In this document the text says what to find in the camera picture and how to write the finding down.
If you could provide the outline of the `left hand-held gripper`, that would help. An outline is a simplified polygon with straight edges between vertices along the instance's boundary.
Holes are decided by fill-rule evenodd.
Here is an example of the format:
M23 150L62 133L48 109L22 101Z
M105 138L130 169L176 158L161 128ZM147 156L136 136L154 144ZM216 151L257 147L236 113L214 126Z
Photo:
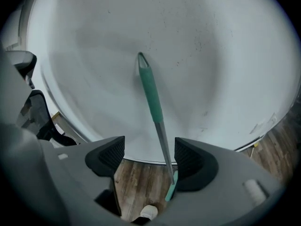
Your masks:
M8 54L0 51L0 224L58 226L62 202L39 140L16 125L31 93Z

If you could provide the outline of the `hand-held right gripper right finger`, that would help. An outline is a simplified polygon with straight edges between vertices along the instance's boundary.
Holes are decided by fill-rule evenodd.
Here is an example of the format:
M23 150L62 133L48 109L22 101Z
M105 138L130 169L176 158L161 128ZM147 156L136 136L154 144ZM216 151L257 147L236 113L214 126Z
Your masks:
M178 180L156 226L247 226L264 217L284 187L249 157L203 142L175 139Z

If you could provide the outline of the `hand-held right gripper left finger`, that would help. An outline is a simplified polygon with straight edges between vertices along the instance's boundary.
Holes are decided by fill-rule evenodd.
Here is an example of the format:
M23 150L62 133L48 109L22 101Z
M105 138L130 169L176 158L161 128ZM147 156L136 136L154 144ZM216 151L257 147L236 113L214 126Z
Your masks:
M114 185L124 157L124 136L59 148L40 143L72 226L125 225Z

